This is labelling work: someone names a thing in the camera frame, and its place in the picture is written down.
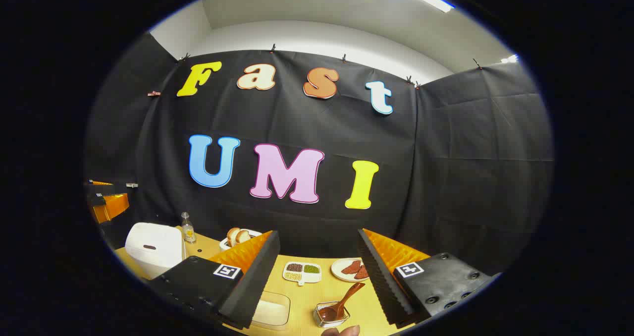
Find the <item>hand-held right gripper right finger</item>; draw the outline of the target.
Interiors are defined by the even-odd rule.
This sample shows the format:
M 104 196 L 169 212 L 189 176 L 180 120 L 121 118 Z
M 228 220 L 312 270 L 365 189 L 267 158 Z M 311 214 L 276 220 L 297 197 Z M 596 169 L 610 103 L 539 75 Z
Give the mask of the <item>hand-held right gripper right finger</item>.
M 496 279 L 451 253 L 427 255 L 366 228 L 358 230 L 358 253 L 388 323 L 399 329 L 439 318 Z

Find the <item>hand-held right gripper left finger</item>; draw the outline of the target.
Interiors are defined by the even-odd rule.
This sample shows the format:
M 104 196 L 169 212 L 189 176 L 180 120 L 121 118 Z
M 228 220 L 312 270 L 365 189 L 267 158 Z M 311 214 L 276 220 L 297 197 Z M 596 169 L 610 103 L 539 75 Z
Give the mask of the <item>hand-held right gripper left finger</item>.
M 190 256 L 149 288 L 199 322 L 248 329 L 279 250 L 271 230 L 208 259 Z

